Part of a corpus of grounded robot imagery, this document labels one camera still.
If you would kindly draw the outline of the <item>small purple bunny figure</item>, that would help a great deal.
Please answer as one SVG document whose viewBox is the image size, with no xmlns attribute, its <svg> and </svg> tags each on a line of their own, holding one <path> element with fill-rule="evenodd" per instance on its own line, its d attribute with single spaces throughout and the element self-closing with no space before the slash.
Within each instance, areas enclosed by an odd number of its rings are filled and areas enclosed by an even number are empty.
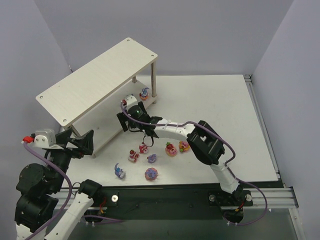
<svg viewBox="0 0 320 240">
<path fill-rule="evenodd" d="M 157 160 L 157 155 L 156 155 L 156 154 L 151 154 L 151 155 L 149 155 L 149 156 L 147 157 L 147 162 L 148 162 L 149 164 L 155 163 L 156 160 Z"/>
</svg>

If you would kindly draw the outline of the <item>purple bunny with blue bow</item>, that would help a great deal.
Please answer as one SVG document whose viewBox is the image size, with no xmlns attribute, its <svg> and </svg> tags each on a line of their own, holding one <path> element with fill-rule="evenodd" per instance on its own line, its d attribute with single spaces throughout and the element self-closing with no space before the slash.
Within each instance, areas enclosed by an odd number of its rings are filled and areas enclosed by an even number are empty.
<svg viewBox="0 0 320 240">
<path fill-rule="evenodd" d="M 116 163 L 114 166 L 114 174 L 121 180 L 124 179 L 126 176 L 126 172 L 119 167 L 118 163 Z"/>
</svg>

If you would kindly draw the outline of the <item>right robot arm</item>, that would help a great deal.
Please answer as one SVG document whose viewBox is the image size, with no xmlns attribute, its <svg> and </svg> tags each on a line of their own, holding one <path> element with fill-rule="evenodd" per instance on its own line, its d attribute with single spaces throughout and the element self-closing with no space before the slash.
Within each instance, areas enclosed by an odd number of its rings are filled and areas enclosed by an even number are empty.
<svg viewBox="0 0 320 240">
<path fill-rule="evenodd" d="M 207 122 L 201 120 L 198 123 L 177 123 L 162 117 L 149 116 L 141 104 L 128 107 L 121 103 L 120 107 L 121 112 L 117 117 L 125 132 L 133 128 L 151 139 L 186 141 L 195 157 L 213 170 L 221 190 L 235 200 L 241 199 L 243 185 L 228 166 L 235 159 L 236 152 Z"/>
</svg>

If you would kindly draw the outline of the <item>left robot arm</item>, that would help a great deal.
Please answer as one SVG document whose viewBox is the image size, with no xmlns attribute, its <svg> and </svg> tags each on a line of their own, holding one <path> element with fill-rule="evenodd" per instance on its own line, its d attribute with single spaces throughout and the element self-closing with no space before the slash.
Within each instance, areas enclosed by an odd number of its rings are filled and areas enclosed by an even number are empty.
<svg viewBox="0 0 320 240">
<path fill-rule="evenodd" d="M 71 128 L 58 134 L 52 129 L 37 130 L 22 139 L 23 147 L 45 164 L 31 163 L 19 174 L 16 189 L 21 193 L 14 221 L 19 240 L 66 240 L 84 213 L 103 199 L 102 185 L 87 179 L 67 211 L 72 183 L 67 176 L 71 159 L 90 156 L 94 130 L 72 137 Z"/>
</svg>

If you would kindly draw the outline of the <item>white wooden two-tier shelf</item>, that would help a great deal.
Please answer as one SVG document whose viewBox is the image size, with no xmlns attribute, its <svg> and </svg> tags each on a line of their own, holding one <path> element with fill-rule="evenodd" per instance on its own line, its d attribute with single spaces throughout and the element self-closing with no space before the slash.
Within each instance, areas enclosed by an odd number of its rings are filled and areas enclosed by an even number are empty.
<svg viewBox="0 0 320 240">
<path fill-rule="evenodd" d="M 157 102 L 158 55 L 128 37 L 36 96 L 40 105 L 63 129 L 76 136 L 94 130 L 93 157 L 120 131 L 120 103 L 132 94 L 140 101 L 146 87 L 137 76 L 151 68 L 151 87 L 145 108 Z"/>
</svg>

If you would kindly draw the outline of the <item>pink bear with strawberry hat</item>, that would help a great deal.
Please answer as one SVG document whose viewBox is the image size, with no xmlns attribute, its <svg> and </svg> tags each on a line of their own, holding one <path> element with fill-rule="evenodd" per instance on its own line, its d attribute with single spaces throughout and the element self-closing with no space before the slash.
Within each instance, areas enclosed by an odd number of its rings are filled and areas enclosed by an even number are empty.
<svg viewBox="0 0 320 240">
<path fill-rule="evenodd" d="M 139 145 L 139 153 L 140 154 L 147 154 L 148 151 L 149 151 L 148 146 L 144 142 L 141 142 L 141 144 Z"/>
</svg>

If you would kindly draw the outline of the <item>pink striped bear with strawberry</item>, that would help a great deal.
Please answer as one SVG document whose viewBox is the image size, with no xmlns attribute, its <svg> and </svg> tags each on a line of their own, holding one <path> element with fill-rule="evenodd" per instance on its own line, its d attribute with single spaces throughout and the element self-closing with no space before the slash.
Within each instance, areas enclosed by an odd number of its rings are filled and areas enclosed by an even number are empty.
<svg viewBox="0 0 320 240">
<path fill-rule="evenodd" d="M 129 156 L 128 156 L 127 159 L 130 162 L 136 163 L 139 157 L 140 157 L 140 155 L 135 150 L 131 149 L 129 151 Z"/>
</svg>

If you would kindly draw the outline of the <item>pink bear on tan donut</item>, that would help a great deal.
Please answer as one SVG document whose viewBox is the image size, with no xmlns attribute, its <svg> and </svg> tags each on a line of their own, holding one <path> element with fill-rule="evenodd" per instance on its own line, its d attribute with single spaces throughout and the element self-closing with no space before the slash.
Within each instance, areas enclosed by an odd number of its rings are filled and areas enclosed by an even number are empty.
<svg viewBox="0 0 320 240">
<path fill-rule="evenodd" d="M 166 143 L 165 152 L 170 157 L 174 157 L 178 153 L 176 147 L 171 142 Z"/>
</svg>

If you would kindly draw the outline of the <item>pink bear in yellow flower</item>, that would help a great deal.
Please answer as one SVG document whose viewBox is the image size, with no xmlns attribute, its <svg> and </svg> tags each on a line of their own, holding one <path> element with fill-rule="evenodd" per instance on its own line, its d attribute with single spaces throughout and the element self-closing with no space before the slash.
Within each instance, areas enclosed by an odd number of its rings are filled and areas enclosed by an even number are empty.
<svg viewBox="0 0 320 240">
<path fill-rule="evenodd" d="M 187 141 L 180 141 L 178 144 L 178 149 L 180 153 L 185 153 L 190 150 L 190 145 Z"/>
</svg>

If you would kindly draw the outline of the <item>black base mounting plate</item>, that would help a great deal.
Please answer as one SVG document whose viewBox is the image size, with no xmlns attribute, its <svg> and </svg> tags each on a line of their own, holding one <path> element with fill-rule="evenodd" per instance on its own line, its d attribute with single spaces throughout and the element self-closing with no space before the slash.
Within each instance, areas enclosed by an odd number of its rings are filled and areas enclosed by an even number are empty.
<svg viewBox="0 0 320 240">
<path fill-rule="evenodd" d="M 251 206 L 249 190 L 226 193 L 217 183 L 104 186 L 84 215 L 89 221 L 94 216 L 122 221 L 219 220 L 229 210 L 242 220 L 243 211 L 237 208 Z"/>
</svg>

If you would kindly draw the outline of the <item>aluminium frame rail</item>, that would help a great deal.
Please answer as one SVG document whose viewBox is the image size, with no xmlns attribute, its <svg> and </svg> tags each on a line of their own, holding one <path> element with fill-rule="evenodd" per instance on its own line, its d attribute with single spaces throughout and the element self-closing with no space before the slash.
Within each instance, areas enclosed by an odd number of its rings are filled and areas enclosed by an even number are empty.
<svg viewBox="0 0 320 240">
<path fill-rule="evenodd" d="M 252 197 L 252 205 L 245 205 L 244 209 L 264 209 L 263 195 L 255 188 L 248 188 Z M 261 188 L 267 200 L 268 209 L 296 209 L 299 207 L 294 189 L 289 188 Z"/>
</svg>

